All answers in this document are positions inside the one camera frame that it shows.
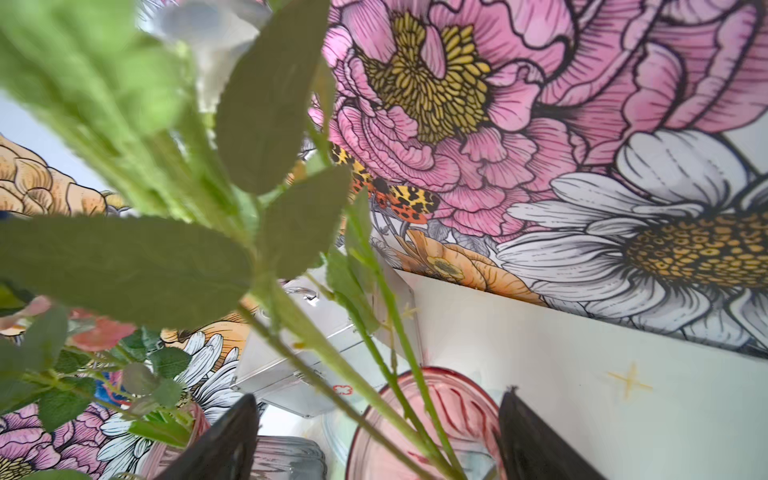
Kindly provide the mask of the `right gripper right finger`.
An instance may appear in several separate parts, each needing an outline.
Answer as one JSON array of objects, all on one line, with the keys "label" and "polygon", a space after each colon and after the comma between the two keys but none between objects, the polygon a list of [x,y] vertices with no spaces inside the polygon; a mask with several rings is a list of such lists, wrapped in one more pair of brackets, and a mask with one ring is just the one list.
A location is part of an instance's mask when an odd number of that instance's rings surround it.
[{"label": "right gripper right finger", "polygon": [[605,477],[563,440],[518,395],[516,386],[499,407],[497,443],[507,479],[581,479]]}]

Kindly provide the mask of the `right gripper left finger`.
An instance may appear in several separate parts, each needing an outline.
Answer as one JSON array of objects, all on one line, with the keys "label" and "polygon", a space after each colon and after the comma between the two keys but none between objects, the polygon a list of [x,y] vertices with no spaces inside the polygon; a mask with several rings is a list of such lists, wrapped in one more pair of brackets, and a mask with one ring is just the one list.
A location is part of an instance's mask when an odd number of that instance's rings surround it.
[{"label": "right gripper left finger", "polygon": [[259,420],[255,396],[245,394],[154,479],[249,479]]}]

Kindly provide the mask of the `small yellow wildflower sprig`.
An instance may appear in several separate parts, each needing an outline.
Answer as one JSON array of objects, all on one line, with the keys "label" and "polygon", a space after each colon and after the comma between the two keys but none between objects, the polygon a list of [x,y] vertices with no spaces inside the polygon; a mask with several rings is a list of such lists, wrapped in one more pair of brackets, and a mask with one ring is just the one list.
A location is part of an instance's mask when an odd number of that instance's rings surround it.
[{"label": "small yellow wildflower sprig", "polygon": [[354,175],[331,160],[342,120],[372,121],[396,173],[420,168],[421,146],[454,126],[440,101],[464,91],[477,59],[472,23],[447,5],[289,1],[235,65],[213,113],[200,109],[190,50],[143,30],[134,1],[5,1],[1,87],[55,132],[136,210],[77,213],[74,187],[36,186],[28,160],[22,210],[1,226],[1,277],[12,287],[142,327],[198,326],[254,298],[259,335],[282,355],[287,330],[451,479],[458,460],[428,408],[445,455],[410,406],[388,406],[282,282],[326,264],[354,320],[371,322],[365,296],[403,318],[369,243],[369,211]]}]

